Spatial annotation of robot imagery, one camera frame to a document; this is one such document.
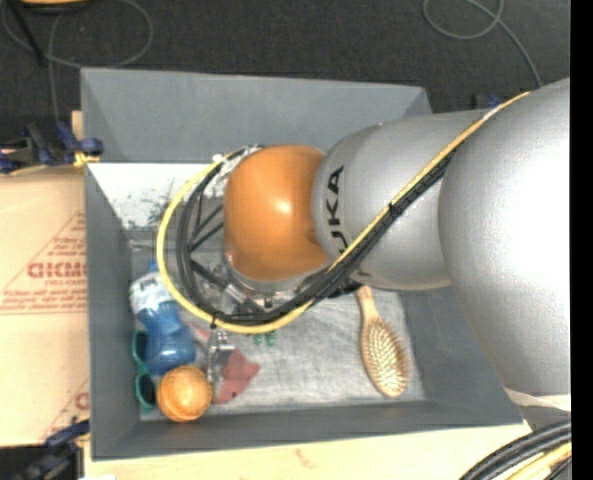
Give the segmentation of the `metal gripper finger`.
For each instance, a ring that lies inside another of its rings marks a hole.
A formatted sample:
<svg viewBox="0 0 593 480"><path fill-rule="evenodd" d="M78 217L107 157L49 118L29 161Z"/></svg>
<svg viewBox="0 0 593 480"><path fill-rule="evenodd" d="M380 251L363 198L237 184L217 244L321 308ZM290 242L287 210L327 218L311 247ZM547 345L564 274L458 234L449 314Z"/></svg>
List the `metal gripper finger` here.
<svg viewBox="0 0 593 480"><path fill-rule="evenodd" d="M207 343L207 378L211 383L222 377L236 346L230 342L226 331L212 331Z"/></svg>

